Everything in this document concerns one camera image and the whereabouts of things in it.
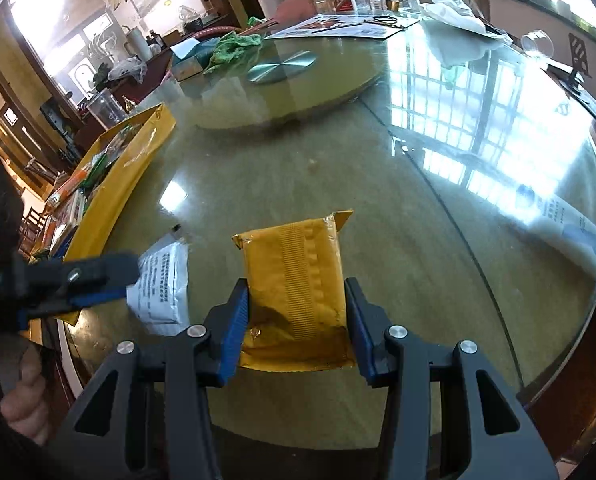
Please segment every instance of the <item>metal screw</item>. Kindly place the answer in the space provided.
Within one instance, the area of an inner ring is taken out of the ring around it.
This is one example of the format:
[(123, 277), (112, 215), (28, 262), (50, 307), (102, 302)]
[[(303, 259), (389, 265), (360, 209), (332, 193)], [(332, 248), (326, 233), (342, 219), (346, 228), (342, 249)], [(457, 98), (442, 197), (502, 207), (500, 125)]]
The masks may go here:
[(134, 348), (136, 348), (136, 345), (133, 341), (121, 341), (116, 347), (116, 352), (119, 354), (130, 354), (134, 351)]
[(204, 325), (192, 325), (187, 328), (187, 335), (189, 337), (202, 337), (207, 333), (207, 329)]
[(389, 335), (395, 337), (396, 339), (407, 337), (407, 334), (407, 329), (402, 325), (391, 325), (389, 327)]
[(67, 274), (67, 281), (70, 283), (75, 282), (80, 277), (80, 269), (73, 269), (72, 272)]
[(465, 339), (464, 341), (460, 341), (460, 350), (466, 354), (475, 354), (476, 350), (478, 350), (478, 345), (473, 341)]

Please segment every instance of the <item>green towel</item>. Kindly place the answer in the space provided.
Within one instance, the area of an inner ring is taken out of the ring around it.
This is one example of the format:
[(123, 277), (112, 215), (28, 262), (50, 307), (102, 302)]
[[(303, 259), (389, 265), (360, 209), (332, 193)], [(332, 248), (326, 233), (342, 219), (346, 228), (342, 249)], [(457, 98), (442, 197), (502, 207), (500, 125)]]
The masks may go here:
[(211, 73), (220, 65), (231, 63), (243, 56), (250, 48), (260, 46), (261, 37), (259, 34), (251, 36), (238, 36), (234, 31), (225, 34), (218, 43), (212, 58), (209, 60), (209, 67), (204, 73)]

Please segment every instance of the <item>round table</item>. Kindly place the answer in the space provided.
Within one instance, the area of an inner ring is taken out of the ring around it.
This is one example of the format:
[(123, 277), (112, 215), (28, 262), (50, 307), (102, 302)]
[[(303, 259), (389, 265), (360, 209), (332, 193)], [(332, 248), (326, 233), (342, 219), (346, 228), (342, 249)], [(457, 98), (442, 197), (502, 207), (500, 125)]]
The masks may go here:
[[(247, 80), (255, 64), (303, 50), (316, 55), (304, 72)], [(427, 23), (384, 41), (265, 40), (233, 66), (161, 85), (140, 107), (159, 102), (177, 125), (105, 252), (140, 254), (180, 224), (192, 323), (244, 275), (232, 235), (353, 209), (340, 232), (344, 276), (428, 341), (477, 342), (515, 391), (544, 387), (584, 331), (596, 268), (513, 205), (519, 190), (557, 197), (596, 226), (594, 120), (513, 48)], [(186, 196), (163, 206), (171, 183)], [(91, 372), (123, 339), (158, 340), (124, 302), (84, 310), (69, 332)], [(386, 399), (356, 368), (241, 368), (208, 394), (214, 424), (311, 449), (375, 447)], [(436, 432), (434, 389), (432, 400)]]

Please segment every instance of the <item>hand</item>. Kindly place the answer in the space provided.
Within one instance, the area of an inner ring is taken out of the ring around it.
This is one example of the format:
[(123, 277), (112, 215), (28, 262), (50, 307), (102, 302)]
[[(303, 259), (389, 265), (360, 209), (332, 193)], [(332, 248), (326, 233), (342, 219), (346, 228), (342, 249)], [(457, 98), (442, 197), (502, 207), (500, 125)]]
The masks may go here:
[(39, 446), (47, 441), (50, 432), (41, 368), (38, 351), (30, 346), (20, 360), (20, 380), (0, 402), (0, 412), (9, 427)]

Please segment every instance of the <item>yellow wrapped packet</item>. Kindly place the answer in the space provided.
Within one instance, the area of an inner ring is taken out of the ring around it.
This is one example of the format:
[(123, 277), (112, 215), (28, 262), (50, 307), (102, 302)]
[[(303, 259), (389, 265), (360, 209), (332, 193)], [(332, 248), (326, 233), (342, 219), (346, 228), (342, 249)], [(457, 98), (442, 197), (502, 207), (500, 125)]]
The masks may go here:
[(355, 364), (338, 247), (352, 213), (232, 237), (245, 256), (251, 300), (240, 366), (307, 372)]

